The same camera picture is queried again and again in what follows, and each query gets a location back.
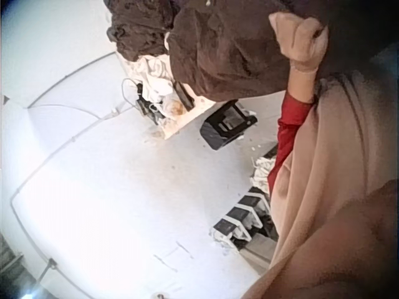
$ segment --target white floor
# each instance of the white floor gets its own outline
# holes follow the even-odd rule
[[[258,274],[215,243],[209,229],[249,188],[252,159],[276,142],[282,94],[241,101],[259,123],[219,151],[200,136],[206,115],[163,141],[136,110],[110,114],[121,104],[124,77],[119,69],[112,77],[102,72],[116,68],[112,59],[79,72],[38,103],[96,116],[66,107],[26,110],[12,101],[3,107],[2,233],[38,275],[44,262],[9,205],[22,185],[13,204],[24,227],[92,297],[239,298]],[[59,298],[87,298],[72,295],[62,280],[51,271],[43,286]]]

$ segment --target gloved hand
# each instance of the gloved hand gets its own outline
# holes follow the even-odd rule
[[[281,53],[300,72],[316,72],[327,50],[328,28],[313,17],[303,19],[286,12],[269,15]]]

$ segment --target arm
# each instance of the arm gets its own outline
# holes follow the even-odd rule
[[[321,24],[309,18],[303,20],[293,14],[278,12],[269,16],[281,52],[291,60],[287,92],[278,121],[276,163],[268,176],[270,193],[277,174],[294,148],[295,136],[312,107],[317,69],[327,49],[328,31],[324,28],[318,37]]]

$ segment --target wrist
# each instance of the wrist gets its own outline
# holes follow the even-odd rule
[[[316,74],[317,69],[310,72],[304,72],[295,67],[291,67],[287,91],[296,100],[302,103],[313,103]]]

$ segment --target tan cloth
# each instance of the tan cloth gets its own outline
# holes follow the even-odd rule
[[[341,208],[397,178],[397,104],[389,89],[395,84],[363,74],[321,81],[320,100],[274,185],[271,213],[280,238],[271,269],[245,299],[262,298],[293,253]]]

